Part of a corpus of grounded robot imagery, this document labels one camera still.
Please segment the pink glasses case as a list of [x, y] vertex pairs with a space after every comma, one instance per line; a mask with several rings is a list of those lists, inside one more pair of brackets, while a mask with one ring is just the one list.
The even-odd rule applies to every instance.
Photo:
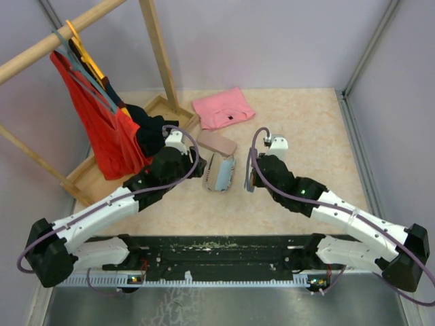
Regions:
[[218, 133], [202, 130], [198, 137], [197, 143], [210, 151], [229, 157], [237, 150], [237, 143], [231, 139], [221, 136]]

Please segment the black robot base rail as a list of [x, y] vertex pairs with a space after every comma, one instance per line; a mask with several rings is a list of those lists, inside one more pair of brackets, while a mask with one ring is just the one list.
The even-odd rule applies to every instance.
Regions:
[[323, 291], [340, 264], [314, 253], [314, 236], [94, 237], [78, 250], [76, 272], [125, 292], [139, 287], [304, 287]]

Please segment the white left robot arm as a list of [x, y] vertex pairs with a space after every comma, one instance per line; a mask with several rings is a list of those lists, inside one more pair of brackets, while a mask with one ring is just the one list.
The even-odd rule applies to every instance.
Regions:
[[77, 250], [96, 232], [155, 204], [185, 179], [202, 177], [206, 165], [195, 147], [186, 153], [164, 147], [151, 164], [106, 198], [52, 223], [46, 219], [36, 221], [24, 250], [24, 258], [31, 267], [29, 272], [45, 288], [60, 284], [78, 265]]

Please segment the flag newspaper print glasses case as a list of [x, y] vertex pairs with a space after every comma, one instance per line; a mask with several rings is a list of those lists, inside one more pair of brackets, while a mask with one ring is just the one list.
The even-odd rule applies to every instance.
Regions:
[[205, 169], [205, 187], [211, 192], [225, 192], [231, 184], [236, 160], [233, 155], [213, 152]]

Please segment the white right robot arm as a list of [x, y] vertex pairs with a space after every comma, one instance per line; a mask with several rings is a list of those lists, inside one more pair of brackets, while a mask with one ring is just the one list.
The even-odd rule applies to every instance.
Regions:
[[265, 188], [283, 208], [338, 227], [352, 240], [316, 234], [304, 262], [317, 269], [340, 264], [368, 270], [389, 285], [414, 293], [430, 256], [428, 231], [380, 219], [339, 198], [325, 185], [296, 177], [275, 155], [261, 153], [252, 162], [250, 187]]

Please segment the grey blue frame sunglasses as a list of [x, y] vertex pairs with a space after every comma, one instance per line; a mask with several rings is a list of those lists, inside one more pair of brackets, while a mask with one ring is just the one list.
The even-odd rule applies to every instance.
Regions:
[[254, 193], [255, 186], [251, 184], [251, 172], [252, 172], [252, 155], [256, 153], [256, 150], [253, 147], [249, 148], [248, 155], [247, 155], [247, 161], [246, 161], [246, 167], [245, 167], [245, 180], [244, 180], [244, 188], [249, 193]]

